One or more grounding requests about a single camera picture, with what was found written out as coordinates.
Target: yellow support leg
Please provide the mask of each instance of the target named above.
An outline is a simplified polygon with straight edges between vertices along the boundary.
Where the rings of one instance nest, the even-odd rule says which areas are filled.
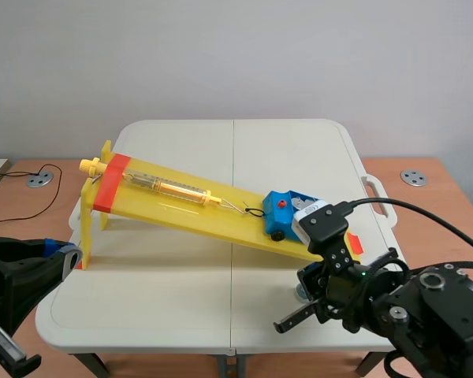
[[[100,155],[100,161],[104,163],[108,163],[110,159],[113,157],[113,153],[110,152],[112,149],[112,142],[107,140],[102,147],[102,154]]]
[[[91,256],[91,200],[92,179],[87,179],[80,191],[80,249],[83,252],[82,269],[86,270]]]
[[[107,221],[109,220],[109,214],[107,213],[102,213],[100,211],[100,230],[105,230],[105,226],[107,224]]]

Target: screw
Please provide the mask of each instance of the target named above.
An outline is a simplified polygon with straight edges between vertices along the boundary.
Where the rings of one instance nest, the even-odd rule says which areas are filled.
[[[393,321],[397,323],[404,323],[408,319],[407,310],[399,306],[391,307],[389,315],[393,318]]]

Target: red tape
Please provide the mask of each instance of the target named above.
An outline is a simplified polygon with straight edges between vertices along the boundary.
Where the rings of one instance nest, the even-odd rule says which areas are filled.
[[[354,254],[363,254],[363,246],[361,245],[361,241],[359,240],[358,235],[353,235],[350,232],[347,233],[348,242],[350,243],[350,247],[352,248],[352,252]]]
[[[129,156],[115,154],[103,173],[102,183],[96,194],[93,209],[110,213],[116,196],[117,187],[130,160]]]

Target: wire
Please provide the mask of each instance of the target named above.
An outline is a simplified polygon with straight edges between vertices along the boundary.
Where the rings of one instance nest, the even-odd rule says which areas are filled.
[[[466,235],[464,232],[462,232],[459,228],[455,228],[452,226],[449,222],[446,220],[441,219],[440,217],[434,215],[433,213],[430,213],[429,211],[412,205],[411,203],[408,202],[403,202],[403,201],[398,201],[397,199],[391,199],[391,198],[363,198],[363,199],[358,199],[355,201],[352,201],[349,203],[349,205],[354,209],[355,207],[359,205],[363,205],[365,203],[389,203],[391,205],[395,206],[401,206],[406,209],[415,211],[416,213],[422,214],[425,217],[428,217],[429,219],[435,221],[436,223],[440,224],[441,226],[445,227],[455,235],[459,236],[464,242],[468,243],[470,246],[473,247],[473,239],[470,238],[468,235]]]
[[[38,176],[38,173],[25,172],[25,171],[14,171],[8,173],[0,173],[0,179],[3,177],[24,177],[24,176]]]
[[[54,203],[54,201],[56,201],[56,198],[58,197],[58,194],[60,192],[60,187],[61,187],[61,177],[63,176],[63,171],[61,170],[60,167],[58,167],[57,165],[54,165],[54,164],[44,164],[42,167],[40,167],[39,171],[37,173],[30,173],[30,172],[23,172],[23,173],[27,173],[27,174],[24,174],[24,175],[19,175],[19,177],[21,176],[30,176],[30,175],[35,175],[35,176],[38,176],[40,174],[40,172],[42,172],[42,169],[44,167],[55,167],[56,169],[58,169],[60,171],[60,178],[58,180],[58,188],[56,189],[56,194],[54,195],[53,199],[51,200],[50,204],[47,205],[46,208],[44,208],[43,210],[39,211],[37,214],[34,214],[34,215],[31,215],[30,217],[18,217],[18,218],[9,218],[9,219],[2,219],[0,220],[0,223],[2,222],[8,222],[8,221],[26,221],[27,219],[32,219],[32,218],[35,218],[37,216],[39,216],[40,214],[42,213],[45,213]],[[1,174],[2,176],[9,176],[9,177],[17,177],[17,176],[11,176],[10,174],[6,173],[6,174]]]

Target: wooden table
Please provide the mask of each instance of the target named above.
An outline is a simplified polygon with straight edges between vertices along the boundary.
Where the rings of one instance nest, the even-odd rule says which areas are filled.
[[[18,239],[66,239],[72,231],[68,218],[85,176],[78,170],[79,161],[20,161],[11,171],[35,171],[45,163],[56,164],[63,170],[61,190],[57,200],[44,214],[31,219],[0,224],[0,236]],[[422,206],[452,222],[473,237],[473,206],[461,189],[434,158],[365,159],[366,170],[378,177],[390,198],[401,199]],[[401,181],[399,173],[404,169],[418,169],[430,181],[425,187],[411,187]],[[55,181],[59,175],[56,169]],[[0,219],[27,217],[47,206],[56,191],[56,183],[30,189],[22,178],[5,178],[0,182]],[[441,261],[473,261],[473,250],[464,242],[430,220],[406,209],[396,208],[398,224],[395,229],[398,242],[407,263],[416,268]],[[37,335],[33,314],[21,325],[14,339],[28,355],[41,354],[43,363],[30,376],[91,378],[93,375],[75,358],[52,350]],[[249,359],[248,377],[356,377],[354,369],[360,363],[361,353],[311,353],[311,354],[260,354]],[[168,377],[216,377],[214,360],[203,355],[103,355],[102,359],[116,377],[168,376]],[[406,361],[395,364],[400,372],[413,376],[413,369]],[[373,370],[368,377],[380,378],[386,374],[382,367]],[[0,367],[0,378],[7,377]]]

